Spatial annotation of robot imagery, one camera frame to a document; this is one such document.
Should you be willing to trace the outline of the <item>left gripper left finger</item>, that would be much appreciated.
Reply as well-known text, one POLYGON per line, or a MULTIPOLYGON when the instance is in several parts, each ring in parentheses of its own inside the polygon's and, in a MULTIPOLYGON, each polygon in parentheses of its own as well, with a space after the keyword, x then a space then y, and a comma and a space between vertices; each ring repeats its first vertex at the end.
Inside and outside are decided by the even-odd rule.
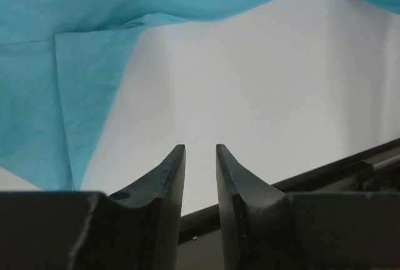
POLYGON ((2 269, 174 269, 186 151, 106 195, 1 193, 2 269))

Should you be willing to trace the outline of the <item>teal t-shirt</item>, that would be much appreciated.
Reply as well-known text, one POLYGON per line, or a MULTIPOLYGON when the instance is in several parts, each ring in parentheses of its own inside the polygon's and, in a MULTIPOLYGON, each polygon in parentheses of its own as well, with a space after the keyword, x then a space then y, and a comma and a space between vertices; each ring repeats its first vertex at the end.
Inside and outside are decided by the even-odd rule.
MULTIPOLYGON (((143 31, 269 1, 1 0, 2 168, 47 191, 79 189, 143 31)), ((399 12, 399 0, 365 1, 399 12)))

